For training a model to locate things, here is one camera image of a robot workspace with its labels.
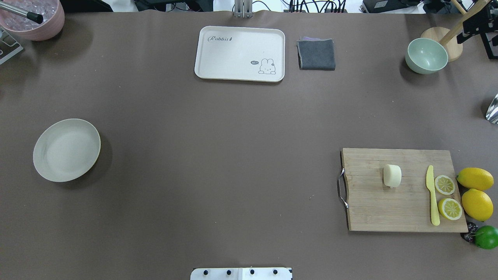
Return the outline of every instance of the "cartoon rabbit illustration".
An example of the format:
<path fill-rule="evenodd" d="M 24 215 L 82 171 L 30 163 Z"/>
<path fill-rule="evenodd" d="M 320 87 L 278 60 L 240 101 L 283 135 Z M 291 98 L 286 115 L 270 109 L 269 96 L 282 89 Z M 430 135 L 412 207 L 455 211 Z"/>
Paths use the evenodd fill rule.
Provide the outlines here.
<path fill-rule="evenodd" d="M 261 67 L 259 68 L 259 74 L 275 74 L 275 64 L 273 59 L 262 59 Z"/>

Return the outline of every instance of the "green bowl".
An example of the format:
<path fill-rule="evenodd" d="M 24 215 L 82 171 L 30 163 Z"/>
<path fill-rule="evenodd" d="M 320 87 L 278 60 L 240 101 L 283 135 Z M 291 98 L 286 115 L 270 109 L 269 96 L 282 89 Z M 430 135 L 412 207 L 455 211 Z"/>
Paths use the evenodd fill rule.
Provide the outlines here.
<path fill-rule="evenodd" d="M 448 63 L 444 47 L 428 38 L 417 38 L 410 42 L 405 55 L 406 64 L 419 74 L 431 74 L 443 69 Z"/>

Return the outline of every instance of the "small white cake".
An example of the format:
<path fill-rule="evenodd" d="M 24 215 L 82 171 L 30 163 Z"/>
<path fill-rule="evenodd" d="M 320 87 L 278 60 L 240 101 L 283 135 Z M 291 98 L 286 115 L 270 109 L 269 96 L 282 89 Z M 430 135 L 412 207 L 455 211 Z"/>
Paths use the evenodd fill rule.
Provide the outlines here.
<path fill-rule="evenodd" d="M 401 168 L 397 165 L 384 165 L 384 185 L 396 188 L 401 183 Z"/>

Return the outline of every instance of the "pink bowl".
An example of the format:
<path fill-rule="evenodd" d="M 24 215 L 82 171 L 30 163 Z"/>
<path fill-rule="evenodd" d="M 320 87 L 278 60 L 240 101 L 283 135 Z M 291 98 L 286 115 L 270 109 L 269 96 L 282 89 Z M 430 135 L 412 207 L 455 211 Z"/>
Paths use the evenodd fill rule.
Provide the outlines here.
<path fill-rule="evenodd" d="M 18 31 L 11 29 L 3 20 L 7 14 L 7 11 L 0 10 L 0 25 L 10 34 L 15 34 L 21 38 L 31 41 L 43 41 L 54 37 L 62 30 L 65 20 L 64 9 L 62 8 L 60 1 L 57 1 L 57 9 L 55 10 L 55 14 L 47 21 L 31 30 Z"/>

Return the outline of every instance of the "gray cloth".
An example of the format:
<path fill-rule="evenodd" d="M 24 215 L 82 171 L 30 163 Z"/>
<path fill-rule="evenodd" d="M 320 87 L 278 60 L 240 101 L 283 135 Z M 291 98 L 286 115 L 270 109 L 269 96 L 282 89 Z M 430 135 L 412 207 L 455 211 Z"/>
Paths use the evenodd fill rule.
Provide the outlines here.
<path fill-rule="evenodd" d="M 335 70 L 332 39 L 306 38 L 297 41 L 299 68 L 307 70 Z"/>

